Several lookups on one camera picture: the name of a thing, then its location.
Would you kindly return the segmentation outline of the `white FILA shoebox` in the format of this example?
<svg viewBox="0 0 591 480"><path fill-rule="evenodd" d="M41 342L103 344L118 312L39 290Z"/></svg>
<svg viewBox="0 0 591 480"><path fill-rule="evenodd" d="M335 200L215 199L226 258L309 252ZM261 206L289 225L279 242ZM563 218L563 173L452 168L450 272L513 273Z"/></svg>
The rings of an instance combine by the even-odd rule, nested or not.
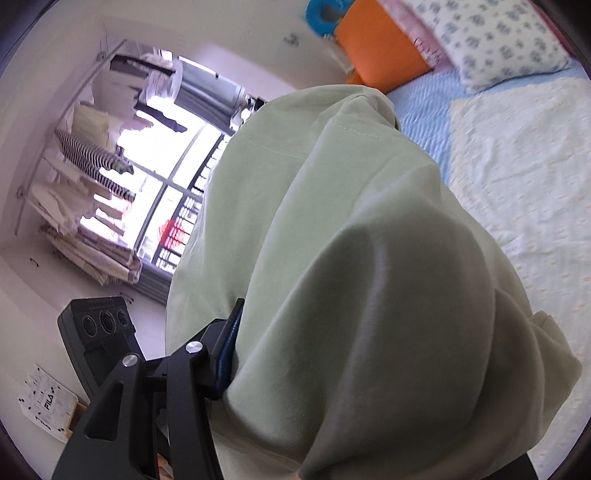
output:
<svg viewBox="0 0 591 480"><path fill-rule="evenodd" d="M68 442L78 397L39 366L24 381L18 404L22 414L42 431L62 443Z"/></svg>

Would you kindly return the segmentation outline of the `white blue floral pillow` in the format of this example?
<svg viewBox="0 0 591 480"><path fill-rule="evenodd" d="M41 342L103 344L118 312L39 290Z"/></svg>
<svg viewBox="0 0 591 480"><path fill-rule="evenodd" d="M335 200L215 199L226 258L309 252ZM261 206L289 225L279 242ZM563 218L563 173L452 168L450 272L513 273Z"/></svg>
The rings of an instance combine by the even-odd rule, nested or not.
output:
<svg viewBox="0 0 591 480"><path fill-rule="evenodd" d="M438 40L471 93L571 65L571 56L530 1L432 0L406 6Z"/></svg>

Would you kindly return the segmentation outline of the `pink Hello Kitty blanket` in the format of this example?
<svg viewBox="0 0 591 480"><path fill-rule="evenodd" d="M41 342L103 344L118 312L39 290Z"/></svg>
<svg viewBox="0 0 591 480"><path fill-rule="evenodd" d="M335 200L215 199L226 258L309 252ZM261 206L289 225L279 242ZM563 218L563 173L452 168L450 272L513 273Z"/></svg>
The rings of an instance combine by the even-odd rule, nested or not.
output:
<svg viewBox="0 0 591 480"><path fill-rule="evenodd" d="M455 69L454 64L439 41L404 2L399 0L379 0L378 3L413 43L423 60L436 73L444 73Z"/></svg>

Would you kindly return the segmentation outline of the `light blue quilted bedspread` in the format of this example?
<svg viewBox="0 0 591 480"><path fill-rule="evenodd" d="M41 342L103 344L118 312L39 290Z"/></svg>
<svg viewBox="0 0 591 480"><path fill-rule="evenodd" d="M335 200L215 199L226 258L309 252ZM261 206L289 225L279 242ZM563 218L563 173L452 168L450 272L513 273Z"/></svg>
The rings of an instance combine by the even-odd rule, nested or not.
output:
<svg viewBox="0 0 591 480"><path fill-rule="evenodd" d="M590 81L580 64L468 94L458 74L390 93L402 131L455 190L484 195L590 188Z"/></svg>

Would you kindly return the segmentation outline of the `cream daisy embroidered blanket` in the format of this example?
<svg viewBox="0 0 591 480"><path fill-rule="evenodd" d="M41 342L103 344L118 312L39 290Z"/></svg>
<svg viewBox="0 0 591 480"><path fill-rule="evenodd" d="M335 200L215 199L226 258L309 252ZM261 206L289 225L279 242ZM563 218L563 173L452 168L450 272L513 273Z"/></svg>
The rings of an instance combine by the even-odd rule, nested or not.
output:
<svg viewBox="0 0 591 480"><path fill-rule="evenodd" d="M455 100L450 120L450 188L583 366L530 453L547 479L590 417L590 81L564 77Z"/></svg>

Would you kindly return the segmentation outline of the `light green jacket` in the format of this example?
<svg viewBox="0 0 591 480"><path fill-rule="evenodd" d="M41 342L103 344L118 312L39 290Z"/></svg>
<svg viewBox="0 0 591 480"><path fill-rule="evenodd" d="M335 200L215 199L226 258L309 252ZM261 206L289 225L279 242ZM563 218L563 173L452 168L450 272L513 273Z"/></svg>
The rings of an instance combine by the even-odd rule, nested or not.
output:
<svg viewBox="0 0 591 480"><path fill-rule="evenodd" d="M381 92L277 98L230 139L175 270L166 348L245 300L212 409L228 479L482 479L581 375Z"/></svg>

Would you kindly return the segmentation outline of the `balcony window with railing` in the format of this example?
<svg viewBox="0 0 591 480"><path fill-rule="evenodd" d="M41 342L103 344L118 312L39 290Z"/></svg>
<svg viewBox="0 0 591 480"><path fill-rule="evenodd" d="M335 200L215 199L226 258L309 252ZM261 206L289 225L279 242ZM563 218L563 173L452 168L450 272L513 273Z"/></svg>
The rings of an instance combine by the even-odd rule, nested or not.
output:
<svg viewBox="0 0 591 480"><path fill-rule="evenodd" d="M119 220L100 215L83 224L133 249L142 266L133 289L164 304L212 170L233 133L264 102L190 59L165 54L143 59L174 73L150 71L136 103L137 118L121 128L115 144L134 171L114 180L135 199L113 200Z"/></svg>

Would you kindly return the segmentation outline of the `orange bed headboard cushion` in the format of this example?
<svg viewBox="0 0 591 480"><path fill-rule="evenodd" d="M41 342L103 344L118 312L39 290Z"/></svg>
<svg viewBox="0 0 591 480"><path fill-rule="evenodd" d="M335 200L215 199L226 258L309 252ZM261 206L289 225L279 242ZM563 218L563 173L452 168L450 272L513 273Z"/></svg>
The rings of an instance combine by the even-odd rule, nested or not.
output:
<svg viewBox="0 0 591 480"><path fill-rule="evenodd" d="M374 0L353 2L335 28L361 84L389 93L432 67L384 7Z"/></svg>

